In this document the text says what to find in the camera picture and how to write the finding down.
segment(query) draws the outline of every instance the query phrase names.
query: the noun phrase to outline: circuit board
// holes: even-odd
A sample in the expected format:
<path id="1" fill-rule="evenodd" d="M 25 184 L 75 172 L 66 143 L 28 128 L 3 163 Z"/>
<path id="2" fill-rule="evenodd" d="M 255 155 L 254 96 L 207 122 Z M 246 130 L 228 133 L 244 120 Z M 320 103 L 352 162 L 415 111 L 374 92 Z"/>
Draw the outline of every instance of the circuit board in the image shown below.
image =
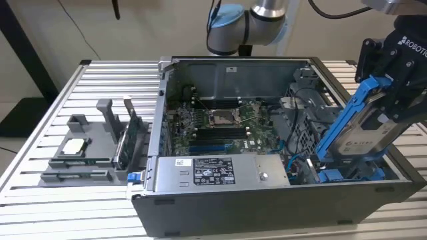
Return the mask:
<path id="1" fill-rule="evenodd" d="M 198 109 L 184 102 L 168 111 L 175 156 L 274 154 L 279 138 L 262 101 L 240 101 L 235 109 L 200 104 Z"/>

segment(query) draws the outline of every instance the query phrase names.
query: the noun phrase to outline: aluminum extrusion table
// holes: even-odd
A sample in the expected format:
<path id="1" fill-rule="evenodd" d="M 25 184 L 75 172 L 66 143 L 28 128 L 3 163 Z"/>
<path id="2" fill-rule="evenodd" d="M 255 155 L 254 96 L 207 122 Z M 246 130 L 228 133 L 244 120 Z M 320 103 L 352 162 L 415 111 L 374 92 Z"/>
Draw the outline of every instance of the aluminum extrusion table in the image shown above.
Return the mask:
<path id="1" fill-rule="evenodd" d="M 346 61 L 324 61 L 330 71 L 354 94 L 356 67 Z M 39 188 L 68 132 L 72 114 L 90 122 L 104 118 L 99 99 L 114 99 L 112 111 L 128 121 L 123 97 L 131 96 L 136 113 L 154 121 L 159 88 L 158 62 L 92 61 L 82 65 L 44 119 L 0 179 L 0 239 L 126 239 L 148 240 L 144 227 L 127 200 L 126 186 Z M 415 124 L 394 143 L 427 179 L 427 129 Z M 427 239 L 427 188 L 406 202 L 382 207 L 359 225 L 214 235 L 190 239 L 254 240 L 390 240 Z"/>

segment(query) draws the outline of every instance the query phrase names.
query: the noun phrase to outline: black pole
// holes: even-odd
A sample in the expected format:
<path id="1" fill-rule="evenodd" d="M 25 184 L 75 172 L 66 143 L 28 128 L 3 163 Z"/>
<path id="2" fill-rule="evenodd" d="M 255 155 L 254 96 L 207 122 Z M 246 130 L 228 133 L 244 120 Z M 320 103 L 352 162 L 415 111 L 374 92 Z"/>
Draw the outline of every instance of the black pole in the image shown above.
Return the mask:
<path id="1" fill-rule="evenodd" d="M 239 56 L 251 57 L 252 56 L 254 45 L 240 45 L 239 46 Z"/>
<path id="2" fill-rule="evenodd" d="M 59 90 L 7 0 L 0 0 L 0 30 L 44 97 L 21 99 L 0 122 L 0 137 L 27 138 L 55 102 Z"/>
<path id="3" fill-rule="evenodd" d="M 43 65 L 7 0 L 0 0 L 0 30 L 47 103 L 51 105 L 59 96 L 59 90 L 53 84 L 45 66 Z"/>

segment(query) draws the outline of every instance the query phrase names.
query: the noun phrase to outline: warning label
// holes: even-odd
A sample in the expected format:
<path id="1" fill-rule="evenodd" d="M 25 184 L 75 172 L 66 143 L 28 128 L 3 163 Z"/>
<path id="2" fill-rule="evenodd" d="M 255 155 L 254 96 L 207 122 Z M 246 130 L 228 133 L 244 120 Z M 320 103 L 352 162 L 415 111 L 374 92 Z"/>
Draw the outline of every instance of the warning label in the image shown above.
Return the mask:
<path id="1" fill-rule="evenodd" d="M 198 186 L 236 184 L 232 159 L 194 159 L 194 184 Z"/>

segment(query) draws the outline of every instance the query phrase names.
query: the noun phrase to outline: wall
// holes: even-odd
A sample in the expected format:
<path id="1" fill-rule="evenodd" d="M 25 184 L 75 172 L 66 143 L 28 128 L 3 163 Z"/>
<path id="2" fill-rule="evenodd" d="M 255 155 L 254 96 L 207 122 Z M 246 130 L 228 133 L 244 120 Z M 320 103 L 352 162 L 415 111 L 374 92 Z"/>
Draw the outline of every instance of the wall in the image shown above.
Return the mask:
<path id="1" fill-rule="evenodd" d="M 315 0 L 315 3 L 330 15 L 350 13 L 366 7 L 360 0 Z M 363 40 L 386 38 L 395 30 L 394 21 L 394 16 L 375 10 L 347 19 L 330 20 L 319 16 L 308 1 L 303 0 L 284 53 L 294 57 L 358 61 Z"/>
<path id="2" fill-rule="evenodd" d="M 40 96 L 36 84 L 0 32 L 0 103 L 17 103 L 23 98 Z"/>
<path id="3" fill-rule="evenodd" d="M 83 59 L 96 59 L 96 56 L 57 0 L 8 2 L 49 75 L 62 88 L 79 62 Z M 160 56 L 208 54 L 206 23 L 210 0 L 120 0 L 122 20 L 115 18 L 111 0 L 62 2 L 103 60 L 150 61 L 158 60 Z M 240 3 L 248 9 L 252 2 L 224 0 L 223 3 Z M 315 2 L 330 14 L 347 13 L 363 7 L 359 0 Z M 302 0 L 284 54 L 316 56 L 323 60 L 358 60 L 362 41 L 387 36 L 392 30 L 392 21 L 394 17 L 374 10 L 348 19 L 328 20 Z M 258 46 L 254 48 L 254 55 L 275 56 L 276 47 Z M 32 82 L 23 87 L 35 90 Z"/>
<path id="4" fill-rule="evenodd" d="M 207 56 L 210 0 L 120 0 L 116 20 L 111 0 L 62 0 L 103 60 L 151 60 L 160 56 Z M 224 0 L 247 8 L 251 0 Z M 45 68 L 64 86 L 82 59 L 96 59 L 57 0 L 9 0 Z M 276 47 L 254 54 L 274 56 Z"/>

